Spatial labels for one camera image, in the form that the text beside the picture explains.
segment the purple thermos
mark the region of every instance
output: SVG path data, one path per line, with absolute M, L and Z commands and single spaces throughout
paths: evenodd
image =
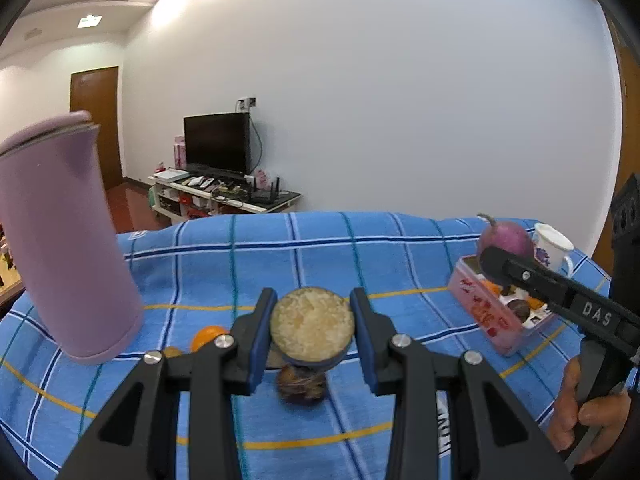
M 0 221 L 40 318 L 75 361 L 97 364 L 138 332 L 142 298 L 111 223 L 88 112 L 0 143 Z

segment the ceiling light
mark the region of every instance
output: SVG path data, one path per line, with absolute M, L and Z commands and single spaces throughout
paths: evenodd
M 92 14 L 89 14 L 86 18 L 80 19 L 80 23 L 78 23 L 78 28 L 95 27 L 98 23 L 100 23 L 101 19 L 102 19 L 102 16 L 94 16 Z

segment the wooden door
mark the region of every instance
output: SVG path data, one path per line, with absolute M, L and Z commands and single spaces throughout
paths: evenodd
M 618 49 L 620 77 L 622 78 L 622 145 L 620 146 L 620 164 L 614 195 L 620 191 L 633 173 L 640 173 L 640 66 L 631 51 L 620 46 Z M 594 261 L 613 273 L 613 250 L 611 249 L 611 215 L 607 216 L 600 240 L 593 253 Z
M 123 182 L 118 142 L 118 67 L 88 70 L 71 75 L 69 109 L 87 110 L 98 134 L 98 159 L 104 189 Z

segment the purple onion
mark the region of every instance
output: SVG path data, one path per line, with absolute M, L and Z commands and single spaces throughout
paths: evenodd
M 533 240 L 524 227 L 509 220 L 498 222 L 482 213 L 478 216 L 489 222 L 478 240 L 478 257 L 487 247 L 495 246 L 524 258 L 533 258 Z

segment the television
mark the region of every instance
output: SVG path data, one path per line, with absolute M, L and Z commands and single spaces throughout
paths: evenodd
M 248 174 L 249 114 L 213 114 L 184 118 L 188 168 L 207 168 Z

